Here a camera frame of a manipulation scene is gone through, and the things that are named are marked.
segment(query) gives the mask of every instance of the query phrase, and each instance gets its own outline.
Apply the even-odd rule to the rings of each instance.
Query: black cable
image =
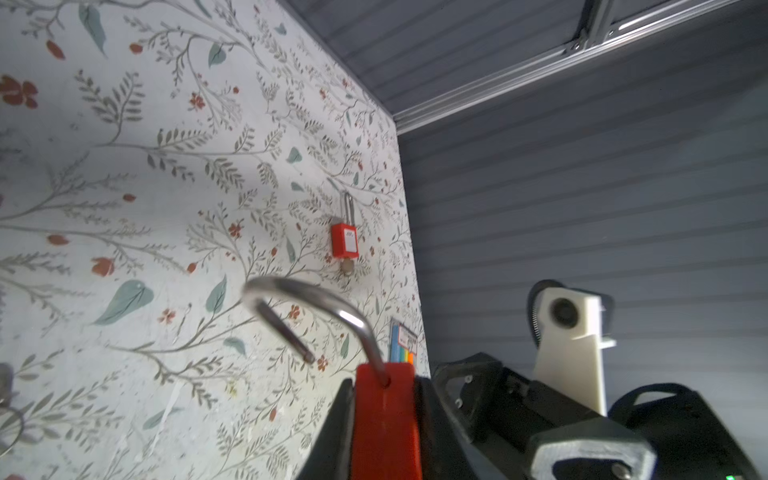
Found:
[[[528,301],[525,304],[525,312],[528,314],[528,325],[531,327],[531,336],[533,337],[533,343],[536,344],[536,348],[541,343],[541,330],[538,328],[538,316],[536,313],[536,298],[544,289],[551,287],[565,288],[565,285],[557,280],[539,280],[531,287],[531,291],[528,292]]]

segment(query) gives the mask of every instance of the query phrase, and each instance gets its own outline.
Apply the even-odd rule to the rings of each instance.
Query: label on padlock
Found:
[[[357,235],[354,230],[344,230],[344,250],[357,252]]]

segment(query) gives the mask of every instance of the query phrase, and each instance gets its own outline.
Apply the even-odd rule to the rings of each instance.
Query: screw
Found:
[[[611,465],[611,473],[614,474],[614,477],[619,478],[619,480],[632,479],[632,471],[623,463],[616,462]]]

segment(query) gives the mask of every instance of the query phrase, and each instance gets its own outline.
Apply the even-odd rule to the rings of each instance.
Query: metal ring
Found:
[[[248,280],[243,287],[243,303],[255,313],[259,313],[257,305],[265,295],[281,296],[299,303],[307,303],[347,325],[359,339],[362,350],[366,353],[368,362],[373,367],[381,386],[387,387],[389,385],[389,374],[384,368],[373,328],[371,328],[366,316],[349,302],[318,286],[279,276],[253,278]],[[303,346],[298,338],[288,340],[297,348],[296,342]]]
[[[10,406],[3,406],[3,405],[0,405],[0,409],[6,409],[13,415],[16,415],[16,418],[18,419],[18,425],[19,425],[18,434],[16,435],[16,438],[13,439],[13,442],[11,442],[11,445],[8,445],[8,447],[5,450],[0,452],[0,457],[3,457],[5,456],[6,453],[10,452],[11,449],[13,449],[14,445],[16,445],[19,439],[22,437],[22,433],[24,433],[25,424],[24,424],[24,415],[21,412],[19,412],[17,409],[14,409],[13,407],[10,407]]]

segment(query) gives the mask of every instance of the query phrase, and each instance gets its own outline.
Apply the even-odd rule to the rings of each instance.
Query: red padlock body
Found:
[[[336,258],[357,258],[357,229],[346,223],[331,226],[331,244]]]

